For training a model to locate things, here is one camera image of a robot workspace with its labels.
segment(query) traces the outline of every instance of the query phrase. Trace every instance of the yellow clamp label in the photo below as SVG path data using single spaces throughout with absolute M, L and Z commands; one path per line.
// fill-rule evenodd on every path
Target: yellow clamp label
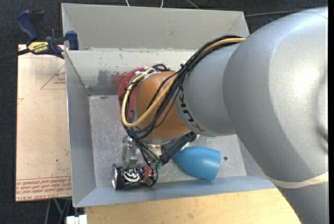
M 39 53 L 41 51 L 45 51 L 48 49 L 49 44 L 45 41 L 40 42 L 32 42 L 28 45 L 28 49 L 34 53 Z

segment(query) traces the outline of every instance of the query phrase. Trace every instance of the blue cup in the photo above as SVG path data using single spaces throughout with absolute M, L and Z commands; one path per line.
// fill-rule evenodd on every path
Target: blue cup
M 217 176 L 221 154 L 205 147 L 188 147 L 179 151 L 174 158 L 191 175 L 213 181 Z

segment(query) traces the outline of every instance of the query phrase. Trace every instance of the gray bin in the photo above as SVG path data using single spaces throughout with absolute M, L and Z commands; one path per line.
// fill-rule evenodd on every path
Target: gray bin
M 221 152 L 216 179 L 196 179 L 171 160 L 153 187 L 114 190 L 111 166 L 122 164 L 118 87 L 133 69 L 164 63 L 178 69 L 197 48 L 226 34 L 249 35 L 232 11 L 63 4 L 64 33 L 80 50 L 66 51 L 72 196 L 75 207 L 181 198 L 273 188 L 237 135 L 204 137 L 192 146 Z

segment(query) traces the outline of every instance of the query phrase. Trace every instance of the blue clamp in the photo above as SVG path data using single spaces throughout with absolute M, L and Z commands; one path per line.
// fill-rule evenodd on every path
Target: blue clamp
M 68 31 L 62 38 L 55 39 L 52 36 L 47 36 L 45 40 L 39 41 L 39 34 L 31 21 L 30 10 L 23 11 L 19 16 L 17 16 L 16 20 L 20 29 L 29 37 L 29 41 L 26 44 L 27 50 L 22 52 L 22 54 L 32 52 L 33 54 L 50 54 L 64 58 L 64 51 L 58 45 L 66 40 L 69 42 L 70 50 L 79 49 L 78 37 L 74 31 Z

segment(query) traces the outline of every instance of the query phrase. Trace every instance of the wooden board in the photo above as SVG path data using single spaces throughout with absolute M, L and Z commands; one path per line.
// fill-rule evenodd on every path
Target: wooden board
M 85 208 L 89 224 L 300 224 L 276 189 Z

